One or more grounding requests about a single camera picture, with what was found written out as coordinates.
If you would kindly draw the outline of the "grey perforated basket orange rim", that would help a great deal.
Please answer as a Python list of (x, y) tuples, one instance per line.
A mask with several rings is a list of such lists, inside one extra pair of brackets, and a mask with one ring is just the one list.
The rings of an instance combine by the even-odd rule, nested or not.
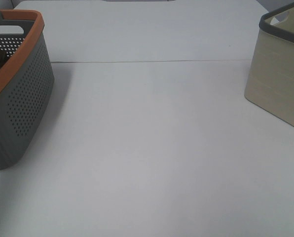
[(0, 170), (16, 164), (28, 148), (48, 105), (54, 75), (35, 10), (1, 9), (0, 26), (22, 33), (0, 33), (8, 60), (0, 68)]

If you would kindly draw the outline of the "beige basket grey rim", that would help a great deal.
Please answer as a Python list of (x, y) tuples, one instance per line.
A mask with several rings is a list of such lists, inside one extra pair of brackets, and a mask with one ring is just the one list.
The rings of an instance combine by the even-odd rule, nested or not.
[(294, 127), (294, 2), (260, 18), (244, 96)]

